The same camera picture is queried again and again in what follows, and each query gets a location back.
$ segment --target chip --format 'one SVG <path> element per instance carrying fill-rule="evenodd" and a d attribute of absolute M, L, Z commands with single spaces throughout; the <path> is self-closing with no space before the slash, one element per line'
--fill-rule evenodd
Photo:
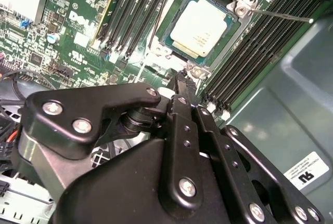
<path fill-rule="evenodd" d="M 207 0 L 190 1 L 170 34 L 172 45 L 192 58 L 206 57 L 227 29 L 225 17 Z"/>
<path fill-rule="evenodd" d="M 59 15 L 58 22 L 61 23 L 61 24 L 63 24 L 64 21 L 65 21 L 64 16 Z"/>
<path fill-rule="evenodd" d="M 99 6 L 97 11 L 98 11 L 99 13 L 102 13 L 102 12 L 104 12 L 104 8 L 103 8 L 102 6 Z"/>
<path fill-rule="evenodd" d="M 58 26 L 57 25 L 49 24 L 47 29 L 50 33 L 58 32 Z"/>
<path fill-rule="evenodd" d="M 31 54 L 31 57 L 30 57 L 30 62 L 35 64 L 35 65 L 38 65 L 38 66 L 41 66 L 42 64 L 42 61 L 43 61 L 43 57 L 36 54 L 36 53 L 32 53 Z"/>

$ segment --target green circuit board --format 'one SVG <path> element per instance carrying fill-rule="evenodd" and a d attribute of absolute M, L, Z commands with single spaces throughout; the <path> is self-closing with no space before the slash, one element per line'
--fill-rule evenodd
<path fill-rule="evenodd" d="M 135 82 L 160 87 L 167 85 L 170 78 L 191 61 L 208 71 L 204 78 L 196 80 L 198 93 L 201 93 L 261 16 L 252 14 L 244 23 L 230 9 L 238 0 L 227 3 L 207 0 L 226 13 L 228 28 L 206 58 L 191 59 L 174 48 L 170 39 L 171 31 L 190 1 L 198 0 L 45 0 L 41 20 L 27 24 L 27 18 L 2 7 L 0 0 L 0 52 L 6 57 L 0 60 L 0 69 L 3 69 L 0 71 L 36 71 L 45 75 L 56 88 Z M 265 10 L 274 1 L 258 0 L 256 8 Z M 325 8 L 327 4 L 319 7 L 313 18 Z M 309 24 L 304 25 L 294 33 L 294 38 L 234 102 L 233 108 L 309 27 Z M 148 47 L 154 28 L 167 55 L 156 54 Z M 47 85 L 38 77 L 31 75 L 30 78 Z"/>

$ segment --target white label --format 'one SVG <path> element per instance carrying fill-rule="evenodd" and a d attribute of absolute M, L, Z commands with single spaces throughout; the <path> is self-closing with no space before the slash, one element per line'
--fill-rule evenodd
<path fill-rule="evenodd" d="M 284 175 L 298 190 L 301 190 L 328 171 L 329 167 L 320 156 L 312 152 Z"/>

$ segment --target black metal plate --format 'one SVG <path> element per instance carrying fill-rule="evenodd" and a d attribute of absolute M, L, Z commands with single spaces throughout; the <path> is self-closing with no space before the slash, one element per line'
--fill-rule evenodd
<path fill-rule="evenodd" d="M 164 140 L 145 141 L 77 179 L 62 195 L 53 224 L 230 223 L 210 160 L 200 157 L 203 205 L 177 221 L 162 208 L 158 187 Z"/>

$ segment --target motherboard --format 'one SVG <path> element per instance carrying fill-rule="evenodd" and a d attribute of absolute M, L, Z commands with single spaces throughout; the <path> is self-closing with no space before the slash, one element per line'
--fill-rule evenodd
<path fill-rule="evenodd" d="M 30 70 L 55 88 L 158 88 L 186 70 L 225 119 L 330 1 L 0 0 L 0 73 Z"/>

